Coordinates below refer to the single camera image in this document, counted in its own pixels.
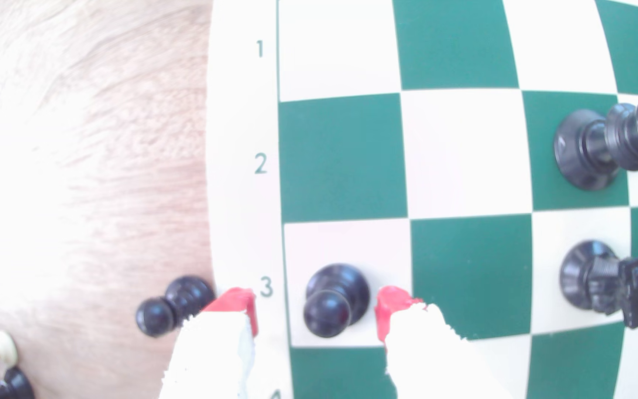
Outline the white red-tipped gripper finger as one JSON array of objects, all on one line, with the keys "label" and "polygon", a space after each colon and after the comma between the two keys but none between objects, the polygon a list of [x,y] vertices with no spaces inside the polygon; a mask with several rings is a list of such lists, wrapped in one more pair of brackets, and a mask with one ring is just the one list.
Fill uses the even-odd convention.
[{"label": "white red-tipped gripper finger", "polygon": [[226,290],[183,323],[158,397],[247,398],[258,331],[253,290]]},{"label": "white red-tipped gripper finger", "polygon": [[436,304],[396,286],[378,290],[378,339],[397,398],[512,398]]}]

